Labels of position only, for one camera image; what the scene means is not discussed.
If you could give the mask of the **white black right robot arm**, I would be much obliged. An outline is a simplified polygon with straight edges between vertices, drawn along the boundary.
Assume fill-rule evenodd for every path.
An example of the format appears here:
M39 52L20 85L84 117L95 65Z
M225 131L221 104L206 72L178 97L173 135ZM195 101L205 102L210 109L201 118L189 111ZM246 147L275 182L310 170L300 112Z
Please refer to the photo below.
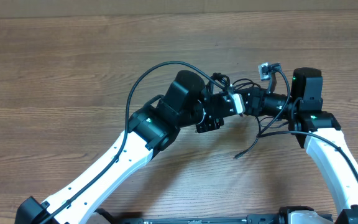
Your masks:
M328 186L338 213L337 223L358 223L358 164L352 156L333 114L323 111L321 97L323 77L315 68L297 68L286 95L273 92L278 64L262 64L261 79L268 80L266 89L250 85L235 87L244 100L244 114L271 116L288 121L288 134L296 137L301 148L317 165Z

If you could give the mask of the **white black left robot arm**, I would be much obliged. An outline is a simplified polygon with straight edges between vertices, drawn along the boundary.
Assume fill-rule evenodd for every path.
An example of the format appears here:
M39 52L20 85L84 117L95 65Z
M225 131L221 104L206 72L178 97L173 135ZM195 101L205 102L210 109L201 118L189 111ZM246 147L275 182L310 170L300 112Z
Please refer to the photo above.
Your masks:
M99 206L135 171L148 164L177 138L182 127L198 133L219 128L223 118L244 112L242 96L229 81L212 92L220 78L205 84L191 72L180 71L166 94L155 97L127 118L114 144L79 177L39 203L29 197L17 209L16 223L86 223Z

